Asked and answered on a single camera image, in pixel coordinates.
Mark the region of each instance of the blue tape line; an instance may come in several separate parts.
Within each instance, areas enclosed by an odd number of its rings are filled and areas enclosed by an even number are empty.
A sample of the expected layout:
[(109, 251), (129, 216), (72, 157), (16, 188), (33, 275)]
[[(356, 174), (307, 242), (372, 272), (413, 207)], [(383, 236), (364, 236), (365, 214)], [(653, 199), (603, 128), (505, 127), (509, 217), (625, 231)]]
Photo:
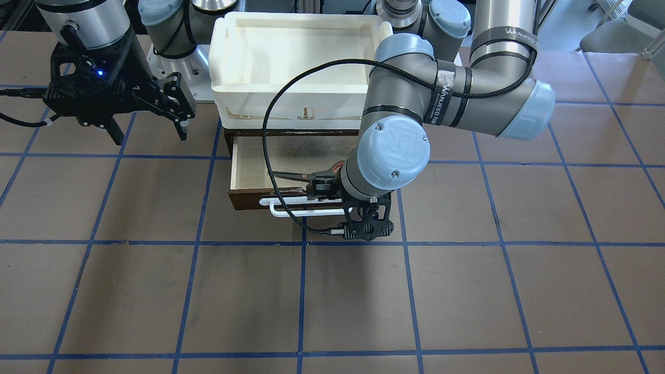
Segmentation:
[[(307, 217), (303, 217), (304, 225), (307, 225)], [(301, 234), (301, 261), (300, 261), (300, 297), (298, 304), (298, 361), (296, 363), (296, 374), (303, 372), (303, 351), (305, 344), (305, 284), (307, 280), (307, 231), (303, 229)]]
[[(129, 134), (131, 133), (132, 126), (134, 125), (135, 118), (136, 118), (136, 113), (132, 115), (132, 119), (129, 122), (129, 127), (127, 128), (127, 133), (124, 137), (118, 155), (124, 152), (125, 146), (127, 145), (127, 140), (129, 138)], [(65, 318), (63, 319), (63, 324), (61, 325), (60, 333), (58, 334), (58, 339), (55, 342), (55, 348), (53, 348), (54, 355), (57, 355), (60, 352), (60, 346), (63, 343), (63, 338), (65, 337), (65, 332), (67, 331), (69, 318), (72, 315), (72, 310), (74, 309), (74, 302), (76, 301), (76, 296), (78, 295), (78, 286), (80, 285), (81, 278), (83, 277), (83, 270), (85, 269), (85, 265), (90, 257), (90, 251), (92, 250), (92, 245), (93, 245), (92, 241), (94, 241), (94, 237), (97, 235), (97, 230), (99, 229), (99, 225), (102, 221), (102, 215), (104, 214), (104, 209), (106, 208), (106, 203), (108, 202), (108, 197), (111, 193), (111, 187), (113, 187), (113, 182), (115, 181), (116, 175), (118, 174), (118, 169), (120, 168), (120, 161), (121, 158), (118, 157), (116, 160), (116, 164), (113, 166), (111, 177), (108, 179), (108, 185), (106, 186), (106, 191), (104, 192), (102, 205), (100, 206), (99, 211), (97, 212), (97, 218), (94, 221), (94, 226), (92, 227), (92, 233), (90, 234), (90, 243), (86, 248), (85, 254), (83, 255), (83, 260), (81, 261), (81, 265), (78, 269), (78, 275), (76, 276), (76, 281), (74, 282), (74, 289), (72, 290), (72, 295), (70, 296), (69, 304), (67, 305)], [(51, 361), (49, 362), (49, 368), (47, 369), (47, 374), (53, 373), (54, 366), (55, 366), (55, 358), (51, 359)]]
[(414, 340), (416, 341), (416, 356), (418, 359), (418, 373), (424, 374), (422, 363), (422, 346), (420, 345), (420, 328), (418, 327), (418, 313), (416, 312), (416, 297), (414, 295), (413, 278), (411, 276), (411, 260), (409, 256), (408, 240), (406, 238), (406, 221), (404, 219), (404, 205), (402, 203), (402, 189), (397, 190), (397, 205), (400, 208), (400, 225), (402, 227), (402, 247), (404, 248), (404, 267), (406, 270), (406, 285), (409, 291), (409, 304), (411, 307), (411, 322), (414, 327)]
[(148, 159), (168, 159), (168, 160), (211, 160), (210, 156), (170, 156), (162, 154), (128, 154), (125, 158), (148, 158)]
[(610, 289), (612, 290), (612, 294), (614, 295), (614, 299), (616, 300), (616, 304), (619, 307), (619, 311), (621, 312), (621, 317), (624, 320), (624, 323), (626, 325), (626, 328), (628, 330), (628, 334), (630, 336), (630, 340), (632, 341), (633, 348), (637, 352), (638, 357), (640, 358), (640, 362), (642, 364), (642, 368), (644, 370), (645, 374), (649, 374), (649, 370), (646, 367), (646, 362), (644, 361), (644, 357), (642, 356), (642, 352), (640, 351), (640, 348), (637, 343), (637, 338), (635, 338), (635, 332), (633, 332), (632, 327), (630, 326), (630, 321), (628, 320), (628, 315), (626, 314), (626, 310), (623, 307), (623, 303), (621, 302), (621, 299), (619, 298), (619, 294), (616, 291), (616, 287), (614, 286), (614, 281), (612, 280), (612, 276), (610, 275), (610, 270), (607, 267), (607, 264), (605, 263), (605, 258), (602, 255), (602, 251), (600, 250), (600, 245), (598, 243), (598, 240), (596, 238), (596, 234), (593, 231), (593, 227), (591, 226), (591, 221), (589, 220), (589, 216), (587, 215), (587, 210), (584, 207), (584, 204), (582, 203), (582, 198), (580, 197), (579, 191), (577, 190), (577, 186), (575, 185), (575, 181), (573, 180), (573, 175), (571, 174), (571, 171), (568, 169), (568, 165), (566, 164), (566, 159), (563, 156), (563, 151), (561, 150), (561, 147), (559, 146), (559, 141), (557, 140), (556, 135), (554, 134), (554, 129), (552, 128), (551, 124), (547, 124), (547, 127), (549, 128), (549, 132), (552, 135), (552, 139), (554, 140), (554, 145), (557, 148), (557, 152), (559, 153), (559, 156), (561, 157), (561, 161), (563, 162), (563, 168), (566, 172), (566, 175), (568, 176), (568, 181), (571, 184), (571, 188), (573, 189), (573, 194), (575, 195), (575, 199), (577, 200), (577, 204), (579, 205), (580, 211), (582, 212), (582, 216), (584, 217), (585, 223), (587, 224), (587, 229), (589, 230), (589, 234), (591, 235), (591, 240), (593, 241), (595, 248), (596, 248), (596, 253), (598, 254), (598, 258), (600, 259), (600, 263), (602, 264), (602, 269), (605, 272), (605, 276), (607, 277), (607, 281), (610, 284)]
[[(0, 152), (0, 156), (18, 157), (22, 156), (20, 152)], [(89, 154), (89, 153), (28, 153), (28, 157), (63, 157), (63, 158), (117, 158), (117, 154)], [(142, 159), (167, 159), (167, 160), (223, 160), (230, 161), (228, 156), (179, 156), (169, 154), (123, 154), (121, 158), (142, 158)], [(485, 165), (502, 166), (557, 166), (563, 164), (560, 162), (518, 162), (518, 161), (483, 161)], [(468, 160), (429, 160), (428, 164), (453, 164), (453, 165), (480, 165), (478, 161)], [(586, 164), (586, 163), (568, 163), (568, 166), (585, 168), (665, 168), (665, 164)]]
[[(609, 105), (609, 100), (607, 102), (594, 102), (594, 101), (568, 101), (568, 100), (557, 100), (557, 104), (576, 104), (576, 105)], [(613, 105), (621, 106), (665, 106), (665, 104), (658, 103), (649, 103), (649, 102), (612, 102)]]
[(319, 351), (304, 352), (305, 357), (362, 357), (362, 356), (413, 356), (418, 351), (405, 349), (400, 351)]
[[(560, 162), (517, 162), (517, 161), (483, 161), (485, 165), (500, 165), (500, 166), (556, 166), (562, 167)], [(463, 161), (463, 160), (430, 160), (428, 164), (453, 164), (453, 165), (480, 165), (479, 161)], [(572, 163), (568, 166), (577, 166), (582, 168), (665, 168), (665, 165), (657, 164), (585, 164), (585, 163)]]
[(176, 343), (176, 357), (173, 360), (172, 373), (177, 374), (179, 358), (182, 352), (182, 342), (185, 337), (185, 328), (187, 325), (187, 316), (190, 312), (190, 301), (192, 300), (192, 288), (194, 286), (194, 276), (196, 274), (196, 262), (199, 256), (199, 248), (201, 246), (201, 235), (203, 234), (203, 223), (205, 222), (205, 211), (207, 210), (207, 201), (210, 196), (210, 185), (212, 184), (213, 172), (215, 171), (215, 158), (217, 154), (217, 143), (219, 142), (219, 135), (221, 134), (221, 121), (217, 123), (217, 132), (215, 133), (215, 142), (212, 147), (212, 155), (210, 159), (210, 167), (208, 168), (207, 180), (205, 181), (205, 195), (201, 203), (201, 213), (199, 214), (199, 224), (196, 229), (196, 244), (192, 254), (192, 264), (190, 267), (190, 277), (187, 282), (187, 292), (185, 294), (185, 303), (182, 310), (182, 318), (180, 320), (180, 330), (178, 331), (178, 342)]
[[(196, 241), (167, 241), (167, 240), (45, 240), (45, 239), (0, 239), (0, 244), (94, 244), (96, 246), (107, 246), (111, 244), (127, 243), (132, 246), (195, 246)], [(300, 246), (300, 242), (213, 242), (202, 240), (201, 246)], [(403, 246), (403, 242), (307, 242), (310, 246)], [(522, 241), (522, 242), (407, 242), (408, 246), (580, 246), (580, 247), (665, 247), (665, 243), (638, 243), (638, 242), (545, 242), (545, 241)]]
[(665, 106), (665, 104), (650, 104), (650, 103), (633, 103), (633, 102), (613, 102), (612, 105), (620, 106)]
[(528, 352), (529, 348), (431, 349), (423, 351), (423, 355), (511, 355)]
[(202, 246), (300, 246), (300, 242), (215, 242), (202, 240)]
[(515, 281), (515, 274), (513, 273), (513, 265), (510, 262), (510, 256), (508, 255), (508, 249), (506, 248), (505, 241), (503, 239), (503, 232), (501, 231), (501, 223), (499, 221), (499, 214), (497, 212), (496, 205), (494, 204), (494, 196), (492, 195), (492, 190), (489, 187), (489, 178), (487, 177), (487, 171), (485, 170), (485, 162), (483, 161), (483, 156), (480, 152), (480, 145), (478, 143), (478, 138), (473, 132), (473, 144), (475, 146), (475, 152), (478, 155), (478, 161), (480, 162), (480, 171), (483, 174), (483, 180), (485, 181), (485, 189), (487, 190), (487, 197), (489, 197), (489, 205), (492, 209), (492, 215), (494, 216), (494, 223), (497, 228), (497, 235), (499, 236), (499, 241), (501, 242), (501, 251), (503, 252), (503, 259), (505, 260), (506, 268), (508, 269), (508, 276), (510, 277), (510, 283), (513, 287), (513, 294), (515, 295), (515, 302), (517, 304), (517, 311), (519, 312), (519, 319), (522, 322), (522, 330), (524, 330), (524, 338), (527, 342), (527, 348), (529, 350), (529, 356), (531, 358), (531, 364), (533, 366), (534, 374), (539, 374), (538, 363), (536, 362), (536, 356), (533, 350), (533, 344), (531, 343), (531, 335), (529, 334), (529, 326), (527, 325), (527, 318), (524, 314), (524, 309), (522, 308), (522, 301), (519, 297), (519, 291), (517, 289), (517, 282)]
[[(665, 345), (641, 345), (642, 351), (665, 351)], [(536, 353), (635, 351), (632, 345), (591, 345), (582, 347), (535, 347)], [(510, 355), (528, 353), (528, 348), (479, 348), (479, 349), (425, 349), (428, 356), (443, 355)], [(89, 360), (89, 359), (243, 359), (243, 358), (296, 358), (299, 352), (196, 352), (196, 353), (60, 353), (0, 355), (0, 361), (28, 360)], [(415, 356), (414, 349), (398, 351), (310, 351), (303, 357), (362, 357), (362, 356)]]
[(575, 105), (607, 105), (606, 102), (595, 101), (571, 101), (571, 100), (556, 100), (556, 104), (575, 104)]
[(619, 127), (621, 127), (621, 131), (623, 131), (624, 135), (626, 136), (626, 139), (628, 140), (628, 143), (630, 144), (630, 147), (632, 151), (635, 153), (635, 157), (637, 157), (637, 161), (640, 163), (642, 166), (642, 169), (644, 170), (644, 173), (646, 174), (647, 179), (649, 179), (649, 183), (651, 183), (651, 187), (654, 189), (654, 192), (656, 193), (656, 196), (660, 200), (660, 205), (662, 205), (663, 208), (665, 208), (665, 200), (663, 200), (663, 197), (660, 195), (660, 192), (658, 191), (656, 184), (654, 183), (653, 178), (651, 178), (651, 174), (649, 174), (649, 170), (647, 170), (646, 167), (644, 167), (644, 162), (642, 161), (642, 157), (640, 156), (640, 153), (637, 151), (637, 148), (635, 147), (635, 144), (632, 142), (632, 139), (630, 139), (630, 135), (628, 135), (628, 131), (626, 130), (626, 127), (623, 125), (623, 122), (621, 121), (621, 118), (619, 118), (619, 114), (616, 111), (616, 108), (612, 104), (612, 101), (610, 100), (609, 95), (607, 95), (607, 91), (603, 87), (600, 79), (598, 78), (598, 75), (596, 74), (596, 71), (593, 69), (593, 66), (591, 66), (591, 62), (589, 61), (589, 58), (587, 57), (586, 54), (582, 54), (584, 56), (585, 61), (587, 62), (587, 65), (589, 66), (589, 69), (591, 70), (591, 73), (593, 74), (594, 79), (596, 79), (596, 82), (598, 83), (598, 86), (600, 87), (600, 90), (602, 91), (602, 94), (605, 96), (605, 99), (607, 102), (610, 104), (610, 108), (612, 109), (612, 113), (614, 113), (614, 117), (616, 118), (616, 121), (619, 123)]
[(344, 241), (344, 242), (324, 242), (312, 241), (307, 242), (310, 246), (327, 246), (327, 247), (345, 247), (345, 246), (358, 246), (358, 247), (380, 247), (380, 246), (403, 246), (403, 242), (365, 242), (365, 241)]
[(563, 352), (612, 352), (612, 351), (634, 351), (632, 345), (597, 345), (591, 347), (541, 347), (534, 348), (536, 353), (563, 353)]
[[(49, 110), (48, 109), (44, 110), (44, 114), (42, 114), (40, 121), (45, 120), (48, 115), (49, 115)], [(14, 173), (12, 173), (11, 177), (9, 178), (9, 181), (7, 182), (7, 185), (5, 186), (2, 195), (0, 195), (0, 208), (2, 207), (2, 204), (5, 203), (5, 199), (9, 194), (9, 190), (14, 185), (14, 181), (16, 181), (16, 177), (19, 175), (19, 171), (21, 171), (21, 167), (23, 166), (25, 158), (27, 157), (28, 152), (30, 152), (30, 148), (33, 146), (33, 143), (35, 142), (38, 133), (39, 133), (39, 128), (36, 128), (35, 131), (33, 131), (33, 135), (30, 137), (30, 141), (28, 141), (28, 144), (25, 146), (25, 149), (21, 155), (21, 159), (19, 160), (19, 163), (16, 165), (16, 168), (14, 169)]]
[(45, 89), (47, 86), (38, 85), (0, 85), (0, 89)]

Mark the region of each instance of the scissors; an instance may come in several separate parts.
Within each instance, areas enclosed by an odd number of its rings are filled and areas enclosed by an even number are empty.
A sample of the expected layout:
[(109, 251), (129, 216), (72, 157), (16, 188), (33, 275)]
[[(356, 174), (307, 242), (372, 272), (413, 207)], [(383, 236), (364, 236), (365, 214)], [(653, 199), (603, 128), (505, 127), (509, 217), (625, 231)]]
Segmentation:
[(313, 172), (313, 173), (292, 173), (292, 172), (273, 172), (278, 178), (298, 180), (300, 182), (310, 182), (316, 178), (330, 179), (334, 178), (337, 172), (344, 165), (344, 161), (335, 162), (335, 164), (328, 170), (323, 170), (322, 172)]

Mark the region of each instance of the white plastic bin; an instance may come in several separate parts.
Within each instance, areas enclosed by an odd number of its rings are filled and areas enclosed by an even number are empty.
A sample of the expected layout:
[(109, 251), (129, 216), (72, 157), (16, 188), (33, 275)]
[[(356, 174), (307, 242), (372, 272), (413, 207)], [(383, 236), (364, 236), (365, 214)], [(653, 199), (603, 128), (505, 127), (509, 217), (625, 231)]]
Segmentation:
[[(222, 125), (261, 128), (285, 83), (329, 61), (374, 59), (390, 35), (379, 16), (229, 13), (215, 22), (209, 54)], [(370, 68), (335, 66), (301, 80), (279, 99), (269, 128), (358, 128)]]

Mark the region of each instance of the scissor blade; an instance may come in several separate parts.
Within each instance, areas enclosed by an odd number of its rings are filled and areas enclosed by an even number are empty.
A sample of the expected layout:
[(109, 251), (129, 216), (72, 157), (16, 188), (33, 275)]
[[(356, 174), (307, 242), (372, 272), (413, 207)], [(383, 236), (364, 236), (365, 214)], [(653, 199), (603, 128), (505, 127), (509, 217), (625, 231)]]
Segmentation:
[(273, 175), (276, 176), (277, 178), (298, 180), (300, 182), (309, 182), (310, 180), (312, 180), (312, 176), (310, 174), (300, 174), (292, 172), (273, 172)]

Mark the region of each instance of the wooden drawer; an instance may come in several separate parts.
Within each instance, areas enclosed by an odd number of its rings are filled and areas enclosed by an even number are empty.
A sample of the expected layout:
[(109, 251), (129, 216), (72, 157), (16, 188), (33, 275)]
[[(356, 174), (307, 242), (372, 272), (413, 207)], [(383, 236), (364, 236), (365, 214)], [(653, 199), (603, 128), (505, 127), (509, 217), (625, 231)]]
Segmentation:
[[(357, 136), (270, 136), (268, 151), (274, 171), (317, 172), (346, 160)], [(236, 210), (266, 209), (259, 200), (275, 197), (263, 159), (260, 136), (233, 138), (229, 198)], [(277, 178), (283, 196), (305, 196), (306, 182)]]

